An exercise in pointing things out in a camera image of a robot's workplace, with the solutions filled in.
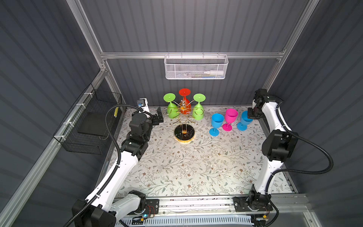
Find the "floral tablecloth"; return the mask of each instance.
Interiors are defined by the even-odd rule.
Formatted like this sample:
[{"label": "floral tablecloth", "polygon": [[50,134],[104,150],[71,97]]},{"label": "floral tablecloth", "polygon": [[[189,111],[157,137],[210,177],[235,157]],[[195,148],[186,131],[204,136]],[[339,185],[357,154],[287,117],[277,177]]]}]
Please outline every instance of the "floral tablecloth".
[{"label": "floral tablecloth", "polygon": [[[210,136],[212,115],[225,115],[229,108],[239,113],[232,123],[232,131],[226,132],[220,127],[219,136]],[[237,129],[245,110],[245,106],[205,107],[204,119],[192,125],[196,135],[188,144],[174,138],[176,120],[164,115],[164,122],[153,127],[149,147],[127,176],[117,197],[123,197],[131,190],[147,196],[247,194],[262,166],[261,146],[266,137],[258,121],[249,124],[246,131]],[[117,139],[119,144],[130,131],[133,111],[128,109],[125,114]],[[150,112],[155,114],[156,108],[151,108]],[[109,169],[116,158],[114,150]],[[272,193],[291,193],[282,173],[277,174],[272,190]]]}]

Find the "gray wall panel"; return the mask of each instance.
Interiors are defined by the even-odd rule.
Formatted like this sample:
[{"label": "gray wall panel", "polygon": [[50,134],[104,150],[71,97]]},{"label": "gray wall panel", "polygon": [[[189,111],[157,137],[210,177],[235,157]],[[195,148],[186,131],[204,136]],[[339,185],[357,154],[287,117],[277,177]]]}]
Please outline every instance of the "gray wall panel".
[{"label": "gray wall panel", "polygon": [[[281,109],[292,130],[334,159],[327,174],[292,174],[326,227],[363,221],[362,12],[363,1],[321,1],[270,90],[285,98]],[[326,165],[318,150],[301,142],[286,162],[301,170]]]},{"label": "gray wall panel", "polygon": [[[98,71],[66,1],[0,1],[0,210]],[[63,225],[104,158],[61,149],[13,226]]]},{"label": "gray wall panel", "polygon": [[262,87],[274,59],[231,59],[223,80],[167,80],[162,59],[109,59],[108,63],[127,103],[148,98],[149,105],[167,105],[166,93],[179,99],[181,88],[189,88],[190,100],[196,93],[206,95],[204,105],[240,105],[252,103],[255,90]]},{"label": "gray wall panel", "polygon": [[307,0],[81,0],[104,52],[276,52]]}]

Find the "round rack base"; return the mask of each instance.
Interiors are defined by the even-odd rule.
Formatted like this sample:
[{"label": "round rack base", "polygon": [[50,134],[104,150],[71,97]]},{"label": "round rack base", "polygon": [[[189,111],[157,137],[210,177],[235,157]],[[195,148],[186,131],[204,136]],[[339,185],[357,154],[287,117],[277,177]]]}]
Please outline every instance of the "round rack base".
[{"label": "round rack base", "polygon": [[178,125],[174,130],[175,138],[181,143],[189,143],[195,136],[194,128],[188,124]]}]

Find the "pink wine glass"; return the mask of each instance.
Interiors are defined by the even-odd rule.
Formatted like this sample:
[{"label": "pink wine glass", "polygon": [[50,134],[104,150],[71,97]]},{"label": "pink wine glass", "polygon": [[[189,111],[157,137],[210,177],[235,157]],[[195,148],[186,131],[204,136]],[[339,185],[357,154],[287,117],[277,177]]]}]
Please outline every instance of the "pink wine glass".
[{"label": "pink wine glass", "polygon": [[237,119],[238,111],[235,109],[228,109],[226,111],[226,124],[223,125],[224,131],[231,131],[232,130],[232,123]]}]

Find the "black cable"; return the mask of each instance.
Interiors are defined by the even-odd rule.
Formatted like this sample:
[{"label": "black cable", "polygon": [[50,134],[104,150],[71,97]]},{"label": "black cable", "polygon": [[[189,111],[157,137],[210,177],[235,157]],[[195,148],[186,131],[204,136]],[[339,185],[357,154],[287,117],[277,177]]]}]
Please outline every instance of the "black cable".
[{"label": "black cable", "polygon": [[120,220],[121,225],[123,225],[124,227],[128,227],[123,221]]},{"label": "black cable", "polygon": [[303,174],[324,174],[324,173],[327,173],[329,172],[332,168],[333,168],[333,165],[334,165],[334,162],[333,162],[333,158],[328,154],[328,152],[326,152],[326,150],[324,150],[321,146],[305,139],[305,138],[302,138],[301,136],[298,136],[296,135],[295,133],[293,133],[292,131],[290,131],[286,126],[285,126],[285,123],[282,121],[282,118],[280,116],[280,112],[279,112],[279,109],[280,109],[280,105],[282,104],[282,102],[280,102],[279,104],[277,104],[276,106],[276,114],[277,114],[277,118],[278,120],[280,121],[280,123],[282,124],[283,128],[286,130],[286,132],[290,135],[290,136],[294,136],[296,138],[298,138],[299,140],[301,141],[304,141],[305,143],[308,143],[312,146],[314,146],[315,148],[317,148],[318,150],[320,150],[325,156],[326,158],[328,159],[329,161],[329,165],[323,169],[323,170],[320,170],[320,171],[304,171],[304,170],[294,170],[294,169],[279,169],[279,170],[275,170],[271,173],[271,176],[269,177],[269,180],[267,181],[267,184],[266,184],[266,188],[265,188],[265,193],[267,194],[267,199],[269,201],[269,203],[271,203],[271,205],[273,206],[273,208],[275,208],[276,210],[276,214],[275,216],[273,217],[273,219],[271,220],[271,222],[267,223],[265,226],[263,227],[268,227],[270,226],[278,217],[279,215],[279,211],[277,209],[277,207],[275,206],[275,204],[273,204],[273,202],[271,202],[271,199],[269,198],[268,196],[268,188],[269,188],[269,185],[272,181],[272,178],[274,177],[274,175],[276,173],[279,173],[279,172],[294,172],[294,173],[303,173]]},{"label": "black cable", "polygon": [[[111,107],[107,113],[106,113],[106,116],[105,116],[105,124],[106,124],[106,130],[107,130],[107,133],[109,134],[112,142],[114,143],[115,147],[116,147],[116,150],[117,150],[117,165],[120,164],[120,161],[121,161],[121,150],[120,150],[120,147],[118,146],[117,144],[117,141],[115,139],[115,137],[112,135],[111,133],[111,130],[110,130],[110,127],[108,125],[108,122],[107,122],[107,115],[116,107],[120,107],[120,106],[127,106],[127,107],[131,107],[131,108],[134,108],[134,109],[137,109],[138,111],[140,112],[144,112],[146,114],[148,114],[150,116],[150,119],[152,120],[152,115],[151,113],[147,112],[147,111],[144,111],[142,108],[140,107],[136,107],[136,106],[131,106],[131,105],[128,105],[128,104],[118,104],[118,105],[115,105],[113,107]],[[68,222],[66,222],[64,224],[63,227],[68,227],[78,216],[80,216],[84,211],[86,211],[88,209],[88,207],[96,200],[97,198],[97,195],[100,195],[101,192],[104,190],[104,188],[106,188],[106,186],[108,185],[108,183],[111,181],[112,177],[115,175],[116,171],[117,171],[118,167],[116,166],[112,173],[110,174],[109,178],[106,180],[106,182],[102,185],[102,187],[98,190],[98,192],[96,193],[95,196],[92,197],[92,199],[90,199],[83,207],[82,209],[76,213],[71,219],[68,220]]]}]

